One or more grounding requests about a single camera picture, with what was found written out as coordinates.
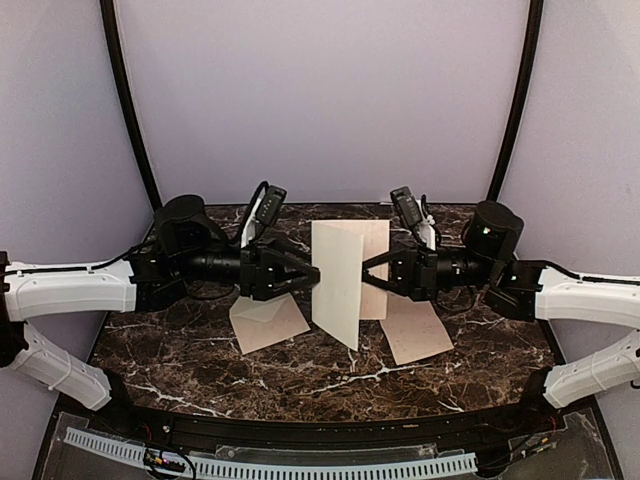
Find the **marble table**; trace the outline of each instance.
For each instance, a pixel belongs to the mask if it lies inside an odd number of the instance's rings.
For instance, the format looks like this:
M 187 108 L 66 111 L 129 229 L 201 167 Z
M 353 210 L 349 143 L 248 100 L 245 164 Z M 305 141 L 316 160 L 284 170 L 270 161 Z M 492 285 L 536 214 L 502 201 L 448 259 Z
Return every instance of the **marble table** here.
M 234 231 L 244 207 L 212 206 L 208 215 Z M 459 244 L 473 212 L 467 205 L 434 205 L 443 244 Z M 392 245 L 412 245 L 389 205 L 286 205 L 267 236 L 308 250 L 315 219 L 391 218 Z M 228 287 L 206 285 L 199 295 Z M 462 314 L 436 311 L 454 350 L 396 366 L 379 322 L 363 321 L 360 350 L 310 323 L 311 330 L 242 355 L 228 318 L 237 291 L 212 302 L 184 299 L 155 313 L 111 314 L 92 363 L 122 375 L 140 406 L 245 420 L 335 422 L 408 419 L 514 403 L 529 374 L 552 365 L 540 326 L 510 321 L 481 303 Z M 310 291 L 295 294 L 310 320 Z M 450 308 L 466 291 L 442 296 Z

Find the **white cable tray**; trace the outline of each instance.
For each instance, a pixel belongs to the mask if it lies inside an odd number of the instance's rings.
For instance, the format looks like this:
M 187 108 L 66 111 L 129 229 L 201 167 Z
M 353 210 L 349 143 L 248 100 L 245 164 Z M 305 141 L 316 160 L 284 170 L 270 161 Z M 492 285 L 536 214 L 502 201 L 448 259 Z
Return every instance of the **white cable tray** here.
M 114 440 L 71 427 L 67 428 L 64 442 L 119 463 L 145 468 L 142 463 L 145 447 L 138 443 Z M 185 464 L 177 455 L 167 452 L 166 456 L 171 456 L 172 461 Z M 197 478 L 202 480 L 422 480 L 474 473 L 478 470 L 475 453 L 412 462 L 334 467 L 240 463 L 196 456 L 189 456 L 189 459 L 196 467 Z M 183 478 L 191 478 L 188 466 Z

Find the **wire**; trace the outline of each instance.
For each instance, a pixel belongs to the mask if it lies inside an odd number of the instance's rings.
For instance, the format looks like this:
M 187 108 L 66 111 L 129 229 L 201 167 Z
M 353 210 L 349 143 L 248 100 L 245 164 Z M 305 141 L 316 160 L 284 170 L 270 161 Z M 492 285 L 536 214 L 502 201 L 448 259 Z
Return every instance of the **wire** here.
M 258 188 L 256 188 L 256 191 L 253 192 L 253 196 L 251 197 L 251 200 L 249 201 L 249 205 L 247 205 L 247 208 L 244 211 L 244 214 L 242 215 L 242 220 L 240 220 L 240 226 L 238 227 L 238 230 L 236 231 L 236 233 L 233 236 L 233 238 L 231 238 L 229 240 L 229 243 L 231 245 L 234 245 L 234 244 L 236 244 L 236 243 L 238 243 L 240 241 L 240 237 L 242 236 L 242 231 L 244 230 L 244 227 L 246 226 L 247 222 L 249 221 L 249 216 L 251 215 L 251 211 L 253 210 L 253 207 L 255 207 L 256 203 L 258 203 L 258 199 L 260 198 L 260 194 L 263 191 L 265 191 L 267 188 L 269 188 L 269 182 L 267 182 L 266 180 L 263 180 L 262 182 L 260 182 L 260 185 L 258 185 Z
M 563 275 L 566 275 L 569 278 L 572 278 L 574 280 L 579 280 L 581 282 L 589 282 L 589 283 L 611 283 L 614 285 L 635 285 L 635 286 L 640 286 L 640 280 L 625 280 L 622 278 L 604 278 L 604 277 L 594 277 L 591 275 L 581 275 L 575 272 L 572 272 L 571 270 L 567 270 L 566 268 L 558 265 L 557 263 L 554 262 L 550 262 L 549 260 L 533 260 L 531 262 L 527 262 L 527 263 L 538 263 L 538 264 L 542 264 L 546 267 L 551 267 L 557 271 L 559 271 L 560 273 L 562 273 Z
M 187 463 L 187 465 L 189 466 L 189 469 L 191 471 L 192 480 L 196 480 L 196 476 L 197 476 L 196 467 L 195 467 L 195 465 L 193 464 L 193 462 L 191 461 L 191 459 L 189 457 L 187 457 L 186 455 L 178 452 L 175 449 L 162 447 L 161 445 L 158 445 L 158 446 L 156 446 L 154 448 L 158 448 L 157 458 L 159 458 L 161 461 L 165 460 L 164 456 L 163 456 L 165 450 L 169 451 L 169 453 L 175 453 L 180 458 L 182 458 Z M 152 456 L 152 453 L 151 453 L 151 451 L 149 450 L 148 447 L 145 448 L 145 457 L 147 457 L 147 456 L 149 456 L 149 457 Z M 151 469 L 152 473 L 149 473 L 149 471 L 145 469 L 145 471 L 147 472 L 147 474 L 149 476 L 151 476 L 151 477 L 153 477 L 155 479 L 159 479 L 159 480 L 174 480 L 176 478 L 180 478 L 180 477 L 182 477 L 182 474 L 187 470 L 187 467 L 185 466 L 184 470 L 182 470 L 181 472 L 175 472 L 177 475 L 172 475 L 172 474 L 168 474 L 168 473 L 159 472 L 157 470 L 157 467 L 156 467 L 155 463 L 152 462 L 152 461 L 150 461 L 148 465 L 145 464 L 144 461 L 143 461 L 143 465 L 145 467 L 149 467 Z
M 160 471 L 158 471 L 157 466 L 156 466 L 156 462 L 157 460 L 160 460 L 160 463 L 158 464 L 159 466 L 163 466 L 163 464 L 165 462 L 168 462 L 168 460 L 166 460 L 164 458 L 164 448 L 160 448 L 158 451 L 158 455 L 154 455 L 151 453 L 151 451 L 149 450 L 149 448 L 145 448 L 144 454 L 144 460 L 143 460 L 143 465 L 145 467 L 149 467 L 151 469 L 151 472 L 149 472 L 149 470 L 147 470 L 145 468 L 145 471 L 147 473 L 148 476 L 155 478 L 156 480 L 174 480 L 176 478 L 180 478 L 182 477 L 182 474 L 186 471 L 187 467 L 183 467 L 182 471 L 175 471 L 175 473 L 173 474 L 169 474 L 169 473 L 162 473 Z M 186 456 L 180 455 L 183 460 L 185 460 L 186 462 L 190 462 L 190 459 Z M 191 469 L 192 472 L 192 478 L 196 477 L 196 470 L 195 470 L 195 466 L 193 465 L 193 463 L 189 463 L 189 468 Z
M 433 218 L 433 215 L 431 214 L 431 212 L 429 212 L 429 204 L 427 203 L 427 195 L 426 194 L 422 194 L 422 196 L 420 197 L 420 209 L 422 210 L 422 216 L 424 218 Z M 433 218 L 434 224 L 431 225 L 431 228 L 433 228 L 433 230 L 436 232 L 436 247 L 439 247 L 440 244 L 442 243 L 442 233 L 440 233 L 440 229 L 438 227 L 436 227 L 436 221 L 435 218 Z
M 548 436 L 543 436 L 538 442 L 536 442 L 535 444 L 522 449 L 522 447 L 524 445 L 526 445 L 535 435 L 537 435 L 537 432 L 533 432 L 531 435 L 529 435 L 527 438 L 525 438 L 523 441 L 521 441 L 517 446 L 515 446 L 514 448 L 512 448 L 508 453 L 506 453 L 505 455 L 495 459 L 492 462 L 489 462 L 485 465 L 482 465 L 481 469 L 486 469 L 486 470 L 498 470 L 498 469 L 503 469 L 506 467 L 509 467 L 511 465 L 513 465 L 516 462 L 519 462 L 520 460 L 524 460 L 525 458 L 530 457 L 530 453 L 531 452 L 535 452 L 534 455 L 537 455 L 538 453 L 540 453 L 541 451 L 537 451 L 537 449 L 539 449 L 540 447 L 543 447 L 544 445 L 550 445 L 549 441 L 551 440 L 551 438 L 556 434 L 556 432 L 558 431 L 558 423 L 555 419 L 555 417 L 553 415 L 551 415 L 549 417 L 549 420 L 551 421 L 551 424 L 553 425 L 553 430 L 551 431 L 551 434 L 549 434 Z M 498 463 L 502 460 L 505 460 L 506 458 L 511 457 L 511 455 L 513 455 L 514 453 L 518 452 L 518 455 L 516 455 L 515 458 L 508 460 L 507 462 L 503 462 L 503 463 Z
M 111 260 L 107 260 L 106 262 L 99 263 L 97 265 L 76 265 L 73 267 L 44 267 L 44 268 L 27 268 L 23 270 L 9 270 L 0 274 L 0 278 L 7 277 L 9 275 L 17 275 L 21 274 L 31 274 L 31 273 L 62 273 L 62 272 L 85 272 L 88 270 L 101 270 L 103 268 L 110 267 L 114 263 L 128 257 L 129 255 L 142 250 L 145 247 L 153 245 L 153 241 L 139 243 L 138 245 L 134 245 L 129 250 L 124 253 L 121 253 L 117 257 L 112 258 Z
M 119 437 L 124 437 L 124 438 L 127 438 L 127 439 L 129 439 L 129 440 L 139 441 L 139 439 L 138 439 L 138 438 L 135 438 L 135 437 L 133 437 L 133 436 L 131 436 L 131 435 L 125 435 L 125 434 L 123 434 L 122 432 L 119 432 L 118 430 L 116 430 L 115 428 L 113 428 L 111 425 L 109 425 L 109 424 L 108 424 L 108 423 L 107 423 L 103 418 L 101 418 L 100 416 L 98 416 L 98 415 L 96 415 L 96 414 L 94 414 L 94 415 L 92 416 L 92 418 L 93 418 L 94 420 L 98 420 L 98 422 L 100 422 L 100 423 L 101 423 L 103 426 L 105 426 L 108 430 L 110 430 L 112 433 L 114 433 L 115 435 L 117 435 L 117 436 L 119 436 Z M 177 449 L 175 449 L 175 448 L 173 448 L 173 447 L 169 447 L 169 446 L 167 446 L 167 445 L 160 445 L 159 443 L 155 443 L 155 442 L 153 442 L 153 441 L 152 441 L 152 438 L 153 438 L 153 437 L 152 437 L 152 435 L 151 435 L 151 429 L 149 428 L 149 425 L 147 425 L 146 423 L 142 422 L 142 423 L 140 423 L 140 425 L 139 425 L 138 427 L 144 427 L 144 428 L 145 428 L 145 430 L 147 431 L 147 436 L 148 436 L 149 440 L 148 440 L 148 441 L 146 441 L 146 442 L 143 442 L 143 443 L 144 443 L 144 445 L 145 445 L 146 450 L 149 450 L 149 447 L 153 447 L 153 448 L 155 448 L 155 449 L 159 450 L 161 453 L 162 453 L 163 451 L 165 451 L 165 450 L 166 450 L 166 451 L 168 451 L 168 452 L 170 452 L 170 453 L 174 453 L 174 454 L 178 455 L 178 456 L 179 456 L 180 458 L 182 458 L 182 459 L 186 462 L 186 464 L 189 466 L 189 468 L 190 468 L 190 470 L 191 470 L 191 480 L 197 480 L 196 467 L 195 467 L 195 465 L 193 464 L 193 462 L 191 461 L 191 459 L 190 459 L 187 455 L 185 455 L 184 453 L 180 452 L 179 450 L 177 450 Z M 176 476 L 176 477 L 171 476 L 171 477 L 169 477 L 169 478 L 173 479 L 173 478 L 179 478 L 179 477 L 181 477 L 181 476 L 182 476 L 182 473 L 181 473 L 180 475 Z
M 501 462 L 502 460 L 505 460 L 507 458 L 510 458 L 511 455 L 513 455 L 516 451 L 520 450 L 529 440 L 531 440 L 533 437 L 535 437 L 538 434 L 538 432 L 533 432 L 531 435 L 527 436 L 524 440 L 522 440 L 520 443 L 518 443 L 518 445 L 516 445 L 515 447 L 513 447 L 511 450 L 509 450 L 507 453 L 505 453 L 504 455 L 502 455 L 501 457 L 496 458 L 495 460 L 493 460 L 492 462 L 489 462 L 485 465 L 482 465 L 481 468 L 485 469 L 485 468 L 490 468 L 490 469 L 497 469 L 497 468 L 502 468 L 503 465 L 500 466 L 495 466 L 497 463 Z
M 471 286 L 467 286 L 467 292 L 469 293 L 469 297 L 470 297 L 469 298 L 469 305 L 467 305 L 465 307 L 462 307 L 460 309 L 449 308 L 449 307 L 443 305 L 442 303 L 440 303 L 440 301 L 438 300 L 438 296 L 440 295 L 441 291 L 442 290 L 438 290 L 436 292 L 436 298 L 435 298 L 433 303 L 435 303 L 435 305 L 437 307 L 440 307 L 441 309 L 443 309 L 444 311 L 446 311 L 448 313 L 452 313 L 454 315 L 459 315 L 461 313 L 468 312 L 469 310 L 471 310 L 473 307 L 476 306 L 476 295 L 475 295 L 475 293 L 473 293 L 473 287 L 471 287 Z
M 475 425 L 473 428 L 490 428 L 491 430 L 494 430 L 498 433 L 515 433 L 517 431 L 519 431 L 525 424 L 526 420 L 523 420 L 520 424 L 516 425 L 513 428 L 500 428 L 500 427 L 496 427 L 495 425 L 491 425 L 489 423 L 478 423 L 477 425 Z

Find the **folded card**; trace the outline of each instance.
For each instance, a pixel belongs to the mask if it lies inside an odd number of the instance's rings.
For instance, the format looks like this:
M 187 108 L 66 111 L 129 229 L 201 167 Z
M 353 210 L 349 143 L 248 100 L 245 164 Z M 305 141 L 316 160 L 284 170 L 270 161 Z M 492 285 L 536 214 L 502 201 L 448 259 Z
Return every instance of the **folded card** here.
M 320 282 L 311 291 L 311 320 L 358 349 L 364 235 L 322 222 L 311 224 L 311 263 Z
M 389 220 L 317 220 L 313 223 L 363 235 L 363 261 L 389 251 Z M 378 278 L 387 280 L 389 278 L 389 264 L 378 265 L 370 269 L 369 272 Z M 387 318 L 387 292 L 362 282 L 361 288 L 360 319 L 383 320 Z

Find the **white arm segment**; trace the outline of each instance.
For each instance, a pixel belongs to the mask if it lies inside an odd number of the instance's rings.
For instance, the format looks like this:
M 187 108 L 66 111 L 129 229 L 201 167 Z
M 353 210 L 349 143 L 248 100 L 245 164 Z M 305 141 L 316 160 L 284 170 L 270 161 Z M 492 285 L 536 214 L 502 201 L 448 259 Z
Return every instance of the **white arm segment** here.
M 13 262 L 11 270 L 28 270 L 75 265 L 30 265 Z M 4 277 L 9 291 L 4 294 L 9 320 L 21 322 L 30 317 L 53 313 L 135 310 L 136 286 L 129 262 L 77 272 L 27 273 Z M 18 353 L 10 368 L 33 377 L 98 410 L 111 400 L 111 386 L 104 372 L 71 356 L 49 342 L 30 324 L 24 326 L 29 348 Z
M 640 277 L 597 276 L 640 281 Z M 538 282 L 542 291 L 536 294 L 536 318 L 540 320 L 575 319 L 640 328 L 640 286 L 582 282 L 553 268 L 544 269 Z
M 640 277 L 598 275 L 615 280 Z M 575 319 L 640 328 L 640 286 L 575 280 L 547 268 L 540 275 L 536 318 Z M 544 397 L 555 408 L 640 378 L 640 332 L 547 374 Z
M 30 265 L 13 262 L 8 270 L 58 266 L 79 265 Z M 4 277 L 4 282 L 9 284 L 9 291 L 4 297 L 9 320 L 21 322 L 27 318 L 53 313 L 133 311 L 136 307 L 136 286 L 129 280 L 132 275 L 131 264 L 124 260 L 99 270 L 8 275 Z
M 555 408 L 640 378 L 640 332 L 593 355 L 568 365 L 559 365 L 547 374 L 544 397 Z
M 435 250 L 437 246 L 436 230 L 433 228 L 434 223 L 428 223 L 427 220 L 424 220 L 419 226 L 420 238 L 422 238 L 427 248 L 431 250 Z
M 102 370 L 71 356 L 28 323 L 24 326 L 24 339 L 29 348 L 18 353 L 9 365 L 11 369 L 78 400 L 90 410 L 98 410 L 111 400 L 109 380 Z

